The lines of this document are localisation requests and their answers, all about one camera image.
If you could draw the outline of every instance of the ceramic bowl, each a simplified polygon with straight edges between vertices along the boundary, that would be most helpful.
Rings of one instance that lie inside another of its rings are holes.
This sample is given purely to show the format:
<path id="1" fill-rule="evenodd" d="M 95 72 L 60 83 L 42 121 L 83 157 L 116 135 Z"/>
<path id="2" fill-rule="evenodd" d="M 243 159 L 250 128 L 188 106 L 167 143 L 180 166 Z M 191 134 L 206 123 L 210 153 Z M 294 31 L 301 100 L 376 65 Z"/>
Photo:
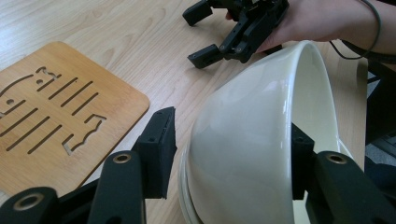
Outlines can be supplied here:
<path id="1" fill-rule="evenodd" d="M 292 122 L 315 141 L 316 152 L 341 151 L 325 65 L 309 41 L 257 61 L 208 97 L 180 163 L 179 199 L 186 220 L 293 223 L 306 218 L 294 214 L 304 204 L 292 201 Z"/>

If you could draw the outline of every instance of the laser-cut wooden board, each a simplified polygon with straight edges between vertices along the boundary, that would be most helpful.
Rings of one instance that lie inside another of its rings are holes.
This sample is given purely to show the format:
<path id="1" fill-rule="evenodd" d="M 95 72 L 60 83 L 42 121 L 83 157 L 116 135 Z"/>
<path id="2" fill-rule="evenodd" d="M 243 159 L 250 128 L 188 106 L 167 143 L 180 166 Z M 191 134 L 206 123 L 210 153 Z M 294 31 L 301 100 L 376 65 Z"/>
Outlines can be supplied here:
<path id="1" fill-rule="evenodd" d="M 0 72 L 0 189 L 79 187 L 149 99 L 62 42 Z"/>

